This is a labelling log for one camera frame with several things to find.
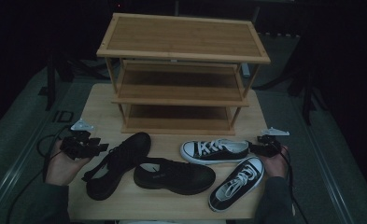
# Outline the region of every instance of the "white shoelace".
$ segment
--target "white shoelace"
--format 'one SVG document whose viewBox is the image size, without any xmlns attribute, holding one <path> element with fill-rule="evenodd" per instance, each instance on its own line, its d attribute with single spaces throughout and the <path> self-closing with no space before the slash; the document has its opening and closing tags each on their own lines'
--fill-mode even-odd
<svg viewBox="0 0 367 224">
<path fill-rule="evenodd" d="M 223 146 L 220 143 L 221 140 L 222 139 L 214 140 L 212 142 L 198 142 L 198 153 L 200 154 L 200 156 L 202 156 L 203 154 L 224 150 Z"/>
<path fill-rule="evenodd" d="M 232 197 L 248 180 L 253 180 L 256 177 L 256 171 L 248 164 L 244 169 L 238 173 L 235 179 L 231 180 L 231 185 L 227 188 L 225 196 Z"/>
</svg>

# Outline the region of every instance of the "wooden shoe rack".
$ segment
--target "wooden shoe rack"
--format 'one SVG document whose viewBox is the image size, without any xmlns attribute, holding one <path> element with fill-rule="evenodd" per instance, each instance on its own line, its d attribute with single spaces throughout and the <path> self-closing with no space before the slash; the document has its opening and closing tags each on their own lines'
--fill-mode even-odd
<svg viewBox="0 0 367 224">
<path fill-rule="evenodd" d="M 250 21 L 120 13 L 97 55 L 106 58 L 123 133 L 234 134 L 260 64 L 270 62 Z M 117 76 L 111 58 L 120 59 Z M 246 86 L 242 63 L 254 65 Z"/>
</svg>

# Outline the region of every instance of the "canvas sneaker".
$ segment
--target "canvas sneaker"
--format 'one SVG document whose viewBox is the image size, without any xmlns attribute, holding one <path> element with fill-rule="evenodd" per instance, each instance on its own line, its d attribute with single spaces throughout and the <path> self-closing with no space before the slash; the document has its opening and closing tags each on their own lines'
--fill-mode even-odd
<svg viewBox="0 0 367 224">
<path fill-rule="evenodd" d="M 198 194 L 215 182 L 215 172 L 204 165 L 142 158 L 134 170 L 134 182 L 143 189 L 168 189 L 177 194 Z"/>
<path fill-rule="evenodd" d="M 234 142 L 228 139 L 189 141 L 181 146 L 180 154 L 186 161 L 202 165 L 240 162 L 247 157 L 250 145 L 248 141 Z"/>
<path fill-rule="evenodd" d="M 88 196 L 96 201 L 110 197 L 122 176 L 135 168 L 136 159 L 148 155 L 150 146 L 151 140 L 147 133 L 136 133 L 118 147 L 110 149 L 101 163 L 82 178 L 87 182 Z"/>
<path fill-rule="evenodd" d="M 264 167 L 258 157 L 241 161 L 234 171 L 209 196 L 209 207 L 224 212 L 238 199 L 255 189 L 261 182 Z"/>
</svg>

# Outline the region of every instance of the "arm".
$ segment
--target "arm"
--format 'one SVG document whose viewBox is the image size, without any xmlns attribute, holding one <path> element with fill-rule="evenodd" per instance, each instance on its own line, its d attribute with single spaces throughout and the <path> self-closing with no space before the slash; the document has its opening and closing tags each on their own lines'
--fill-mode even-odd
<svg viewBox="0 0 367 224">
<path fill-rule="evenodd" d="M 70 159 L 60 150 L 61 143 L 55 144 L 45 183 L 41 184 L 33 209 L 27 213 L 23 223 L 70 223 L 67 213 L 68 185 L 91 159 Z"/>
<path fill-rule="evenodd" d="M 285 179 L 287 164 L 281 155 L 273 158 L 259 156 L 269 178 L 265 182 L 264 193 L 255 214 L 256 224 L 295 223 L 292 212 L 292 200 Z"/>
</svg>

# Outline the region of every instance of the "hand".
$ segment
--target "hand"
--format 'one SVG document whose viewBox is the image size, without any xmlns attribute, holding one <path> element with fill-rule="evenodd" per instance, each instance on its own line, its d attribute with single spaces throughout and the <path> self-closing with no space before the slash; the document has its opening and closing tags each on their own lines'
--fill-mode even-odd
<svg viewBox="0 0 367 224">
<path fill-rule="evenodd" d="M 46 183 L 58 186 L 67 186 L 75 178 L 80 169 L 90 162 L 90 158 L 72 160 L 61 150 L 62 141 L 55 143 L 55 148 L 51 153 L 49 168 L 47 170 Z"/>
<path fill-rule="evenodd" d="M 288 153 L 288 148 L 282 147 L 281 152 L 286 157 Z M 272 158 L 263 157 L 263 156 L 259 156 L 259 158 L 261 159 L 262 163 L 264 164 L 265 172 L 267 172 L 267 174 L 270 177 L 281 176 L 283 178 L 286 178 L 288 166 L 287 166 L 285 159 L 283 159 L 283 157 L 280 154 L 277 154 L 273 156 Z"/>
</svg>

